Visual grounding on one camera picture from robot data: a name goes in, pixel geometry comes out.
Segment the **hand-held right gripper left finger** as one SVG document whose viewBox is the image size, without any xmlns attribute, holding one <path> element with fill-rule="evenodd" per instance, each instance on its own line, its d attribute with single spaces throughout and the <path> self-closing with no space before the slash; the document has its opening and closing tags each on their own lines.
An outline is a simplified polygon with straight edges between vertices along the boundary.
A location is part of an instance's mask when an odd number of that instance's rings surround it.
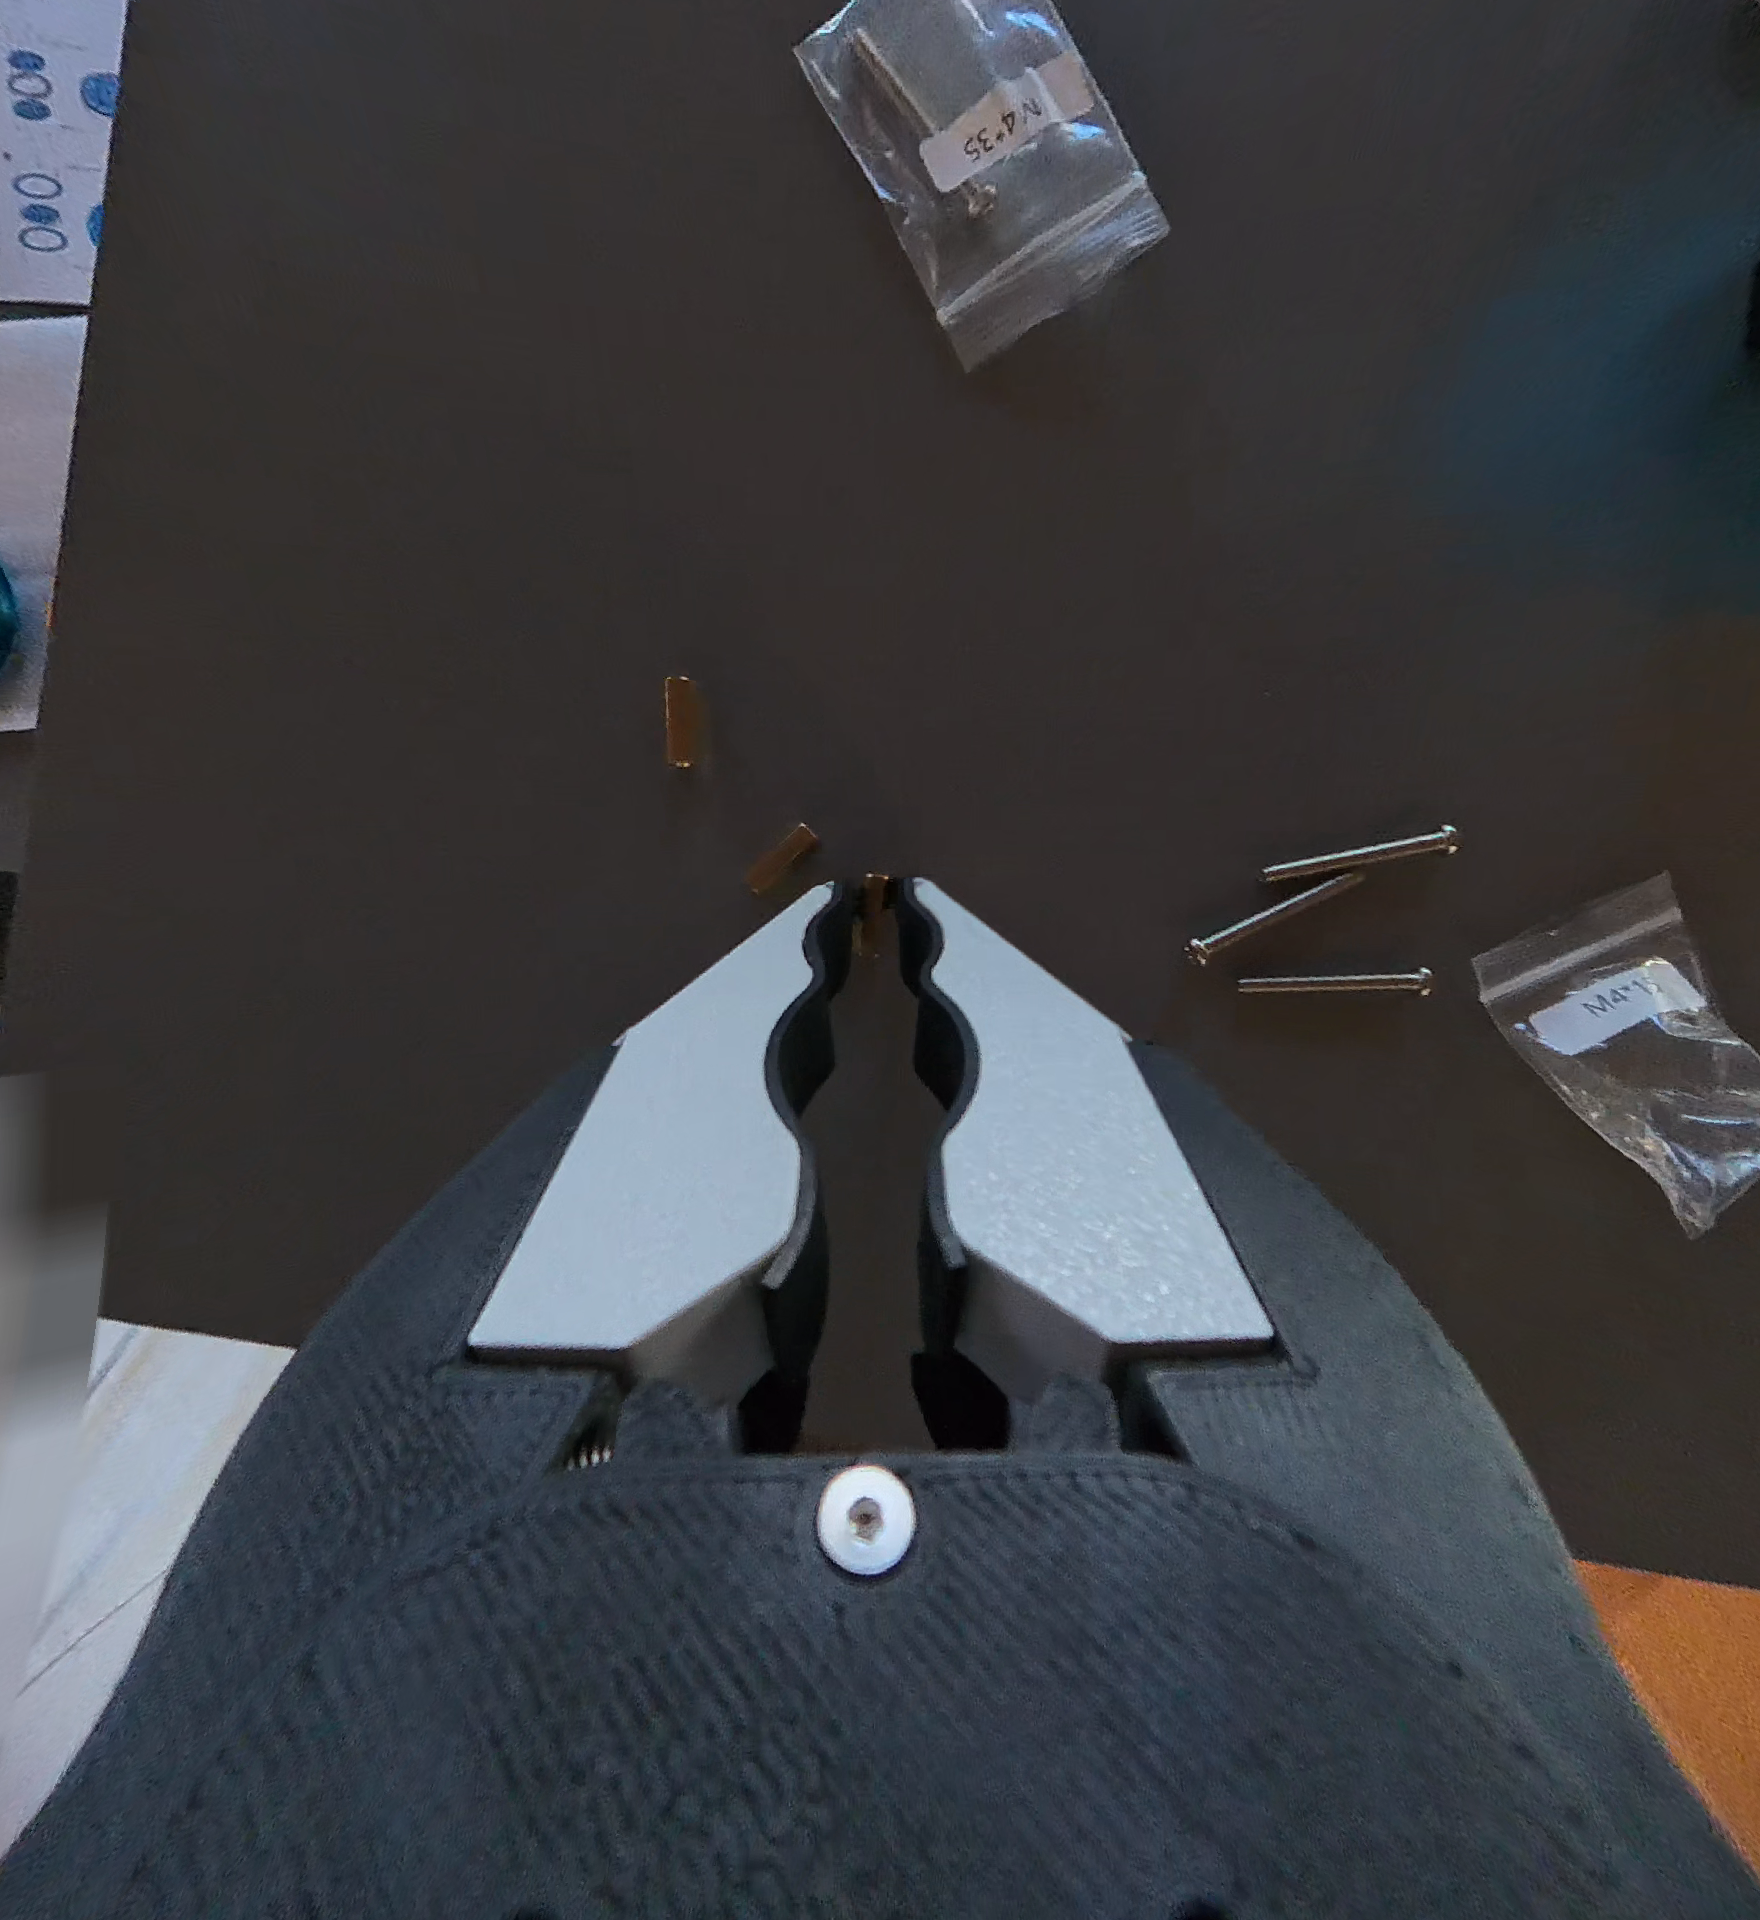
<svg viewBox="0 0 1760 1920">
<path fill-rule="evenodd" d="M 747 1453 L 799 1441 L 828 1231 L 802 1116 L 835 1066 L 821 882 L 612 1049 L 468 1337 L 488 1363 L 667 1382 Z"/>
</svg>

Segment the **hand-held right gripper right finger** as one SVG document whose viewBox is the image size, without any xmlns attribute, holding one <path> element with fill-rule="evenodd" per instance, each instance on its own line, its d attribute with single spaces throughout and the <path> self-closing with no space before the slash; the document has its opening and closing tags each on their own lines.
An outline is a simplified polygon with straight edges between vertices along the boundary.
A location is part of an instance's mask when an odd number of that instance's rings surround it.
<svg viewBox="0 0 1760 1920">
<path fill-rule="evenodd" d="M 1129 1032 L 924 877 L 895 950 L 939 1104 L 910 1365 L 932 1443 L 1008 1445 L 1057 1379 L 1121 1398 L 1146 1367 L 1280 1356 Z"/>
</svg>

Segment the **dark grey desk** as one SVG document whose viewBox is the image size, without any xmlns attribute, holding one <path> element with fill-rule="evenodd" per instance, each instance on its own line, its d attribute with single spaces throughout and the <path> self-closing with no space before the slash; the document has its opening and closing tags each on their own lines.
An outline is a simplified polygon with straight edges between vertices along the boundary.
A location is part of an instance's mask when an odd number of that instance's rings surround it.
<svg viewBox="0 0 1760 1920">
<path fill-rule="evenodd" d="M 1582 1559 L 1760 1589 L 1760 1184 L 1688 1240 L 1471 975 L 1665 872 L 1760 1052 L 1760 9 L 1061 5 L 1170 235 L 974 375 L 829 12 L 132 9 L 0 829 L 103 1311 L 296 1345 L 806 823 L 1191 1063 Z"/>
</svg>

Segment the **small clear plastic bag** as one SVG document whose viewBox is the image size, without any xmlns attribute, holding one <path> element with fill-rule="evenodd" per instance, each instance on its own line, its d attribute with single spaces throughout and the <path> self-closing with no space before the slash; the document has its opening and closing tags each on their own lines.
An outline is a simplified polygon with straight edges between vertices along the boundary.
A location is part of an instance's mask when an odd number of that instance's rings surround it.
<svg viewBox="0 0 1760 1920">
<path fill-rule="evenodd" d="M 1669 875 L 1470 961 L 1500 1037 L 1706 1237 L 1760 1184 L 1760 1052 L 1730 1024 Z"/>
</svg>

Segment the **large clear plastic screw bag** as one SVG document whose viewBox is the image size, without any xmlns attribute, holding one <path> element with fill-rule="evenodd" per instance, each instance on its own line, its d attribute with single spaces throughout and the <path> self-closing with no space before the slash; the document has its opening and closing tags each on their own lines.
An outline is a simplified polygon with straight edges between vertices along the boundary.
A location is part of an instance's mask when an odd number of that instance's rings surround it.
<svg viewBox="0 0 1760 1920">
<path fill-rule="evenodd" d="M 854 62 L 867 29 L 938 129 L 915 153 Z M 1167 235 L 1108 94 L 1052 3 L 846 3 L 794 48 L 965 373 L 1091 298 Z M 938 186 L 981 181 L 967 218 Z"/>
</svg>

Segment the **white printed manual booklet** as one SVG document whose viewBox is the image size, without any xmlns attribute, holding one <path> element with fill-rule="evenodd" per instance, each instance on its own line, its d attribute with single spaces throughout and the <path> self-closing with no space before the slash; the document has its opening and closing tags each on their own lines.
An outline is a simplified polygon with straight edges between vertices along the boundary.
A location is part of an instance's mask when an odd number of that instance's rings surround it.
<svg viewBox="0 0 1760 1920">
<path fill-rule="evenodd" d="M 0 304 L 94 295 L 126 3 L 0 3 Z"/>
</svg>

